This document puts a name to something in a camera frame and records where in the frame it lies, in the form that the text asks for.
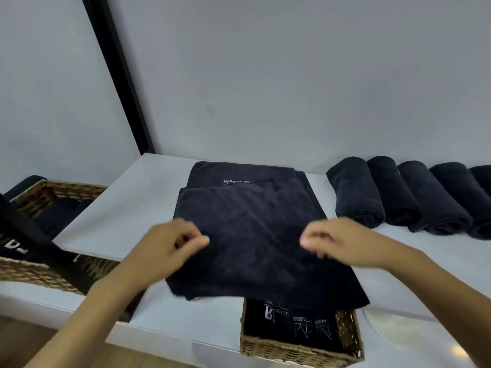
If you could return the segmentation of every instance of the hand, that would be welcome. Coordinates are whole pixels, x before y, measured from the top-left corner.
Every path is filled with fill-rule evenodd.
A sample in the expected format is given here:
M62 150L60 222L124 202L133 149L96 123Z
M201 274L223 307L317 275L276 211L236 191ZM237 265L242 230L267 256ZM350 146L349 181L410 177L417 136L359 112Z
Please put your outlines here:
M409 248L346 217L309 223L300 245L319 258L328 256L350 266L386 270Z
M182 218L156 225L107 277L138 293L168 278L209 242L192 222Z

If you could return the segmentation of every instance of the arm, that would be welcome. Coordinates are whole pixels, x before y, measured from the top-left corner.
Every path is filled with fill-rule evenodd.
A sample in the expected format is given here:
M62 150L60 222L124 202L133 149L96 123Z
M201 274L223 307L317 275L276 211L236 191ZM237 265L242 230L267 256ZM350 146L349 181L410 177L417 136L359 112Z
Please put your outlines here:
M133 297L169 277L208 243L207 236L181 219L151 228L109 275L94 284L80 307L26 368L92 365L114 323Z
M300 244L351 266L390 272L426 305L481 367L491 366L491 300L446 272L423 252L348 218L310 223Z

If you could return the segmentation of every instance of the wooden floor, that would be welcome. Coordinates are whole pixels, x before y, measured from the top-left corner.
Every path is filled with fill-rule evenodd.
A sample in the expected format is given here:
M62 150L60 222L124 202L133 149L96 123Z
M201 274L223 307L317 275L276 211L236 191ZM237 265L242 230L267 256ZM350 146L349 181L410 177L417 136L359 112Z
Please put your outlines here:
M56 331L0 316L0 368L23 367ZM191 365L105 344L92 368L193 368Z

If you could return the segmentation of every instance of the wicker basket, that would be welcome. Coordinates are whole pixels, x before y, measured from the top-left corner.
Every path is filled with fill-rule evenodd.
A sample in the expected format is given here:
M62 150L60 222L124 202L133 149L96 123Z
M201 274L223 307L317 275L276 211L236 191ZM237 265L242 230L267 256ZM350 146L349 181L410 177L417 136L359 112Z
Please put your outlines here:
M14 197L11 202L29 219L34 219L58 198L95 199L104 190L106 187L98 185L43 179ZM4 242L6 239L5 235L0 232L0 242ZM94 280L106 276L119 263L85 255L78 255L74 261ZM0 257L0 281L31 283L81 294L74 286L43 263Z
M351 354L267 340L244 334L247 300L244 300L241 318L241 354L280 362L308 365L314 368L342 368L365 360L358 319L354 311L337 311L336 321L341 343Z

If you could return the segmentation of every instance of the white wall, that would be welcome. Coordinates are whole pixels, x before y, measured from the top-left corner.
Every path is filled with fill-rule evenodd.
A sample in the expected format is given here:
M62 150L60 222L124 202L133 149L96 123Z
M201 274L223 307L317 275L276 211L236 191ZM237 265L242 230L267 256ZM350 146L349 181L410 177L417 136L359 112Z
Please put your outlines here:
M82 0L0 0L0 192L109 185L138 157Z
M491 163L491 0L110 3L159 153Z

